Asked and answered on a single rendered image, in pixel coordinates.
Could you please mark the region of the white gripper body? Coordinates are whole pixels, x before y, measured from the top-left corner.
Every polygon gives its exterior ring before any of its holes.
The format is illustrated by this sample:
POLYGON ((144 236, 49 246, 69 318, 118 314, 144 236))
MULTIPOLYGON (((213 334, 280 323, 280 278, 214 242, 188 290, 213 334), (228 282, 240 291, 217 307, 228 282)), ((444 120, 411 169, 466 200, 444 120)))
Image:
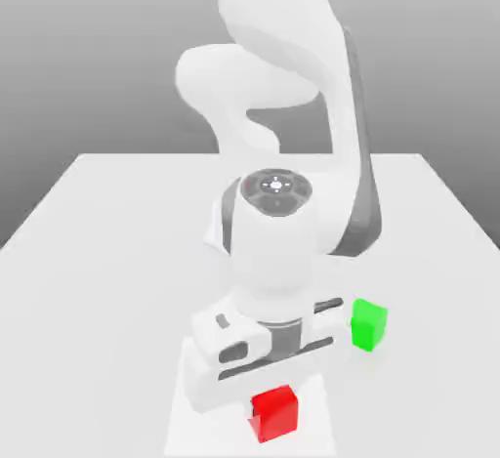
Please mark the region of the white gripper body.
POLYGON ((351 329, 341 326, 277 362, 257 360, 233 369, 211 367, 192 339, 187 340, 187 400, 198 413, 288 385, 299 389, 311 376, 343 364, 352 343, 351 329))

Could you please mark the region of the small red cube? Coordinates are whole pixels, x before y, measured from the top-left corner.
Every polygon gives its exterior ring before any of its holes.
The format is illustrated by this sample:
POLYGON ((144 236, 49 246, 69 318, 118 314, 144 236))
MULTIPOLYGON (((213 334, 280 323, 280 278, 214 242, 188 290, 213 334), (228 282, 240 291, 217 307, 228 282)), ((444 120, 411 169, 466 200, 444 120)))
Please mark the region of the small red cube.
POLYGON ((251 405, 248 422, 259 443, 297 430, 299 402, 289 385, 253 396, 251 405))

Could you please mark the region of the small green cube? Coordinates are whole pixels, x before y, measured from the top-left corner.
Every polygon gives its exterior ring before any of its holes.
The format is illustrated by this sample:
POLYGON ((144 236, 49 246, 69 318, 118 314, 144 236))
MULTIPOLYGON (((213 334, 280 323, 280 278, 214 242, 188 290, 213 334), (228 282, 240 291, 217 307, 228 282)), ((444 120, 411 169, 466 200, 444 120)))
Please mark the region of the small green cube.
POLYGON ((372 352, 384 336, 387 317, 387 308, 364 299, 354 300, 351 318, 353 344, 366 352, 372 352))

